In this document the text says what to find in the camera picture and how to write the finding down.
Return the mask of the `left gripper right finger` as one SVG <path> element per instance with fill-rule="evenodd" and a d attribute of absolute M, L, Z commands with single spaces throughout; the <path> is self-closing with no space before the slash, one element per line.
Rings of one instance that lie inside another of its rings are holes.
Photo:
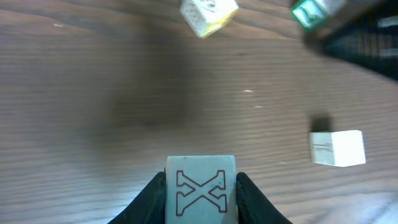
<path fill-rule="evenodd" d="M 292 224 L 244 172 L 236 175 L 239 224 Z"/>

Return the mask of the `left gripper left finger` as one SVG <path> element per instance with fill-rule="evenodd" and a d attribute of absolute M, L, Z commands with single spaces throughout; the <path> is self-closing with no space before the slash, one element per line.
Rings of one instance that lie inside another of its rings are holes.
<path fill-rule="evenodd" d="M 164 224 L 166 193 L 166 173 L 161 171 L 108 224 Z"/>

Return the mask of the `yellow sided X block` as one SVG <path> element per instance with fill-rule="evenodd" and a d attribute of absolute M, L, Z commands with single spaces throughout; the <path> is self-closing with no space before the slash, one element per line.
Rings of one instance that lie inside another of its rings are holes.
<path fill-rule="evenodd" d="M 233 155 L 169 156 L 166 224 L 238 224 Z"/>

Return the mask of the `white block red sides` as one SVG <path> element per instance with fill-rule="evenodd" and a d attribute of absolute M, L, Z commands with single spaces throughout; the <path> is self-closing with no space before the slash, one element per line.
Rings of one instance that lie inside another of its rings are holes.
<path fill-rule="evenodd" d="M 360 130 L 312 132 L 309 142 L 313 163 L 335 167 L 366 163 L 363 133 Z"/>

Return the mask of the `green sided picture block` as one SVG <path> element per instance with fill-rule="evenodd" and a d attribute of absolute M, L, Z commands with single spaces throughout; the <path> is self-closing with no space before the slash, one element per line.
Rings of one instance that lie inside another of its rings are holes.
<path fill-rule="evenodd" d="M 305 32 L 312 32 L 334 17 L 347 0 L 300 0 L 291 9 Z"/>

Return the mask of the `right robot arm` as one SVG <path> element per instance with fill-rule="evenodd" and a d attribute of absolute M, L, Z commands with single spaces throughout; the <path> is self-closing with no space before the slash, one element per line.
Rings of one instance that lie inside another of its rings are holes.
<path fill-rule="evenodd" d="M 328 57 L 359 65 L 397 81 L 397 0 L 348 4 L 336 18 L 355 14 L 342 24 L 327 22 L 304 35 L 307 47 Z"/>

